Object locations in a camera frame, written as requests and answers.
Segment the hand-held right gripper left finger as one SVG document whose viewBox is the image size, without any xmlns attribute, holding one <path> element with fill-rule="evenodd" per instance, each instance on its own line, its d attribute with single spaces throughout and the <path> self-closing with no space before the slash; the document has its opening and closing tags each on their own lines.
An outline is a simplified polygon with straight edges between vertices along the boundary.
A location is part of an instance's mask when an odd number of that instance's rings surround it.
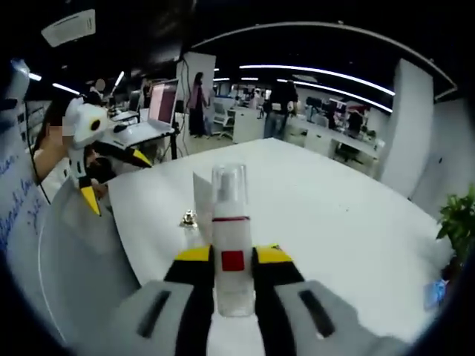
<svg viewBox="0 0 475 356">
<path fill-rule="evenodd" d="M 146 283 L 114 312 L 108 355 L 205 355 L 214 312 L 210 245 L 179 253 L 163 280 Z"/>
</svg>

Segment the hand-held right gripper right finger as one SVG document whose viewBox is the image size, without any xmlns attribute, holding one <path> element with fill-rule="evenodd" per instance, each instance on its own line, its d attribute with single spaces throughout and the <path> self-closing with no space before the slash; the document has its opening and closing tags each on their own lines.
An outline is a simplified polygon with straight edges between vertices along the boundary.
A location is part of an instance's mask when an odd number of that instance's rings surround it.
<svg viewBox="0 0 475 356">
<path fill-rule="evenodd" d="M 304 279 L 279 246 L 253 249 L 252 276 L 266 355 L 402 355 L 401 340 L 362 326 L 353 306 Z"/>
</svg>

